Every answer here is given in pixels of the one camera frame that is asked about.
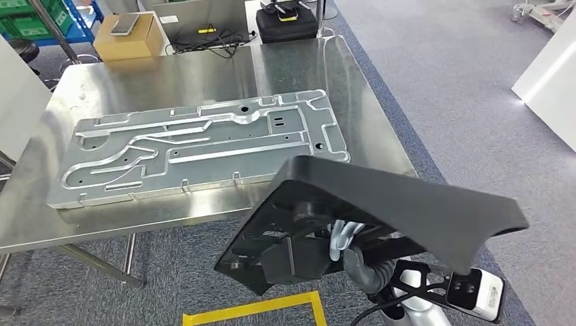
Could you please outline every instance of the yellow floor marking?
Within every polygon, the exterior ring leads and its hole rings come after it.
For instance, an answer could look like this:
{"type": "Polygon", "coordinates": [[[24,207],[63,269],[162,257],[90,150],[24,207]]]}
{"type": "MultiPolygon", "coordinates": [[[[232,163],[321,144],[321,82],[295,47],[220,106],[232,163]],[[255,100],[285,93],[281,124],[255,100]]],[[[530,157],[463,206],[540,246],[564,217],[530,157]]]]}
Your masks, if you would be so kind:
{"type": "Polygon", "coordinates": [[[202,314],[184,314],[182,324],[183,326],[196,326],[216,323],[217,321],[225,321],[228,319],[249,316],[251,314],[259,314],[261,312],[299,306],[301,304],[312,304],[314,320],[316,321],[317,326],[328,325],[326,323],[324,309],[322,309],[322,303],[320,302],[318,291],[290,295],[288,297],[279,297],[277,299],[256,302],[254,304],[245,304],[244,306],[203,312],[202,314]]]}

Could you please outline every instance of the green crate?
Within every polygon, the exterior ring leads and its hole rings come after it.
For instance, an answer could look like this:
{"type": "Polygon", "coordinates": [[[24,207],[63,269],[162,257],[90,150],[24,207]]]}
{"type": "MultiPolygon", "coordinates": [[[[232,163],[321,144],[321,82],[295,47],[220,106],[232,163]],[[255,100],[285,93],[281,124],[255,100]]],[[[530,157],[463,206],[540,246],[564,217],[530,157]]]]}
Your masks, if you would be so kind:
{"type": "MultiPolygon", "coordinates": [[[[72,18],[68,16],[68,11],[60,11],[60,15],[53,19],[64,35],[68,33],[68,29],[74,23],[72,18]]],[[[12,37],[23,39],[48,39],[53,37],[48,27],[36,15],[14,18],[12,25],[16,30],[12,37]]]]}
{"type": "MultiPolygon", "coordinates": [[[[44,7],[53,6],[54,0],[41,0],[44,7]]],[[[14,14],[31,14],[34,8],[28,0],[0,0],[0,16],[9,16],[14,14]]]]}
{"type": "Polygon", "coordinates": [[[0,25],[2,26],[3,33],[8,34],[10,37],[14,35],[19,35],[18,30],[12,24],[12,20],[9,18],[0,17],[0,25]]]}
{"type": "MultiPolygon", "coordinates": [[[[61,0],[50,0],[46,9],[60,31],[66,35],[70,26],[74,24],[74,20],[70,17],[64,3],[61,0]]],[[[7,34],[13,38],[48,39],[54,37],[36,13],[0,16],[0,21],[2,21],[7,34]]]]}

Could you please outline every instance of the laptop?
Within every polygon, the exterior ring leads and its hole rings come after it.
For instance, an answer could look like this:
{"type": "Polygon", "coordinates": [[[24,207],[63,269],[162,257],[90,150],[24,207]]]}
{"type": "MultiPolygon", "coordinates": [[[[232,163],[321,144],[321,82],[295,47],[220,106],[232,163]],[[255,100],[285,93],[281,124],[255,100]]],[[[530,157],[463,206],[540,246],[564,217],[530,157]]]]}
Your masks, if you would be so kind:
{"type": "Polygon", "coordinates": [[[189,0],[153,8],[175,50],[250,40],[244,0],[189,0]]]}

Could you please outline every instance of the cardboard box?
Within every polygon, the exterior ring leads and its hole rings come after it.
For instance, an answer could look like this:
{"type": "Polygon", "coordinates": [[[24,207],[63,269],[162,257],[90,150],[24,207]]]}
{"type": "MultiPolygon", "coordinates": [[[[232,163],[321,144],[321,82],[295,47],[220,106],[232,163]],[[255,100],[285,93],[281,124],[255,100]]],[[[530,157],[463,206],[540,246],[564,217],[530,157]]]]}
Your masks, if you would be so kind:
{"type": "Polygon", "coordinates": [[[164,45],[160,26],[153,14],[141,14],[128,36],[113,36],[110,31],[119,16],[106,16],[94,40],[94,48],[104,61],[158,56],[164,45]]]}

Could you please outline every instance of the black cable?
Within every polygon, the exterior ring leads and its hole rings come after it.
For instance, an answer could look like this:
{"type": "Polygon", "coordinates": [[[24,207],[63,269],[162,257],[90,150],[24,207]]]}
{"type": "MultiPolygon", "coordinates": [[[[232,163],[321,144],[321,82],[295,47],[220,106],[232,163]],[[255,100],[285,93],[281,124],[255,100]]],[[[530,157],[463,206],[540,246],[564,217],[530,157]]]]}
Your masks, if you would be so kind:
{"type": "MultiPolygon", "coordinates": [[[[215,28],[212,24],[208,25],[208,29],[214,29],[215,30],[215,28]]],[[[164,48],[164,52],[166,52],[166,54],[168,54],[168,46],[172,46],[174,49],[173,54],[193,52],[193,51],[198,51],[198,50],[208,50],[208,51],[218,55],[221,58],[230,59],[235,55],[236,50],[238,49],[240,44],[249,43],[257,37],[257,33],[255,31],[253,31],[251,34],[253,35],[253,37],[251,39],[249,39],[248,41],[244,42],[244,35],[242,35],[240,33],[233,33],[230,29],[223,29],[220,33],[215,34],[216,35],[215,39],[210,40],[207,37],[204,37],[204,38],[190,37],[189,39],[199,41],[199,43],[185,42],[185,41],[188,41],[188,39],[185,39],[184,41],[179,40],[178,42],[176,42],[174,44],[168,44],[164,48]],[[225,38],[230,38],[230,40],[228,42],[226,42],[224,40],[225,38]],[[212,49],[211,47],[214,47],[214,46],[221,46],[221,48],[212,49]],[[223,50],[227,55],[220,54],[220,53],[216,52],[215,50],[223,50]]]]}
{"type": "Polygon", "coordinates": [[[356,325],[358,325],[358,323],[360,323],[362,321],[362,319],[368,317],[369,315],[375,313],[376,311],[388,308],[390,306],[395,306],[397,304],[400,304],[404,300],[410,299],[411,297],[414,297],[414,294],[409,293],[409,294],[406,294],[406,295],[403,295],[403,296],[397,298],[396,300],[392,300],[390,302],[387,302],[385,304],[377,304],[374,307],[367,309],[364,312],[362,312],[361,314],[359,314],[358,317],[356,317],[352,321],[350,326],[356,326],[356,325]]]}

